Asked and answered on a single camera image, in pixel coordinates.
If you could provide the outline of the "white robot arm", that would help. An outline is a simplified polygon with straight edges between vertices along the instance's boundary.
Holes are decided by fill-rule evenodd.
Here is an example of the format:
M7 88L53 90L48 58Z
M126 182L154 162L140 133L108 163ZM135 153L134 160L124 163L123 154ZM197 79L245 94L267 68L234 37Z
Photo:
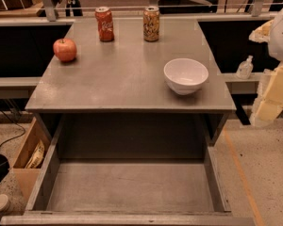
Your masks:
M272 123L283 111L283 9L269 22L254 30L249 40L268 43L269 56L279 61L265 70L258 83L258 97L252 106L250 122L261 127Z

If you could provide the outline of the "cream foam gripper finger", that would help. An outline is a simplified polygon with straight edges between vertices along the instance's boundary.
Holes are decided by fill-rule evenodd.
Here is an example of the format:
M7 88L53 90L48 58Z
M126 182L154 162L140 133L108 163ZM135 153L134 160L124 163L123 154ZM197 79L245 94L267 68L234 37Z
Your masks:
M265 69L258 84L250 122L261 127L271 124L283 111L283 62L273 71Z
M258 43L268 42L270 39L270 29L272 23L273 20L270 20L264 23L263 25L261 25L260 27L256 28L255 30L253 30L249 35L249 40Z

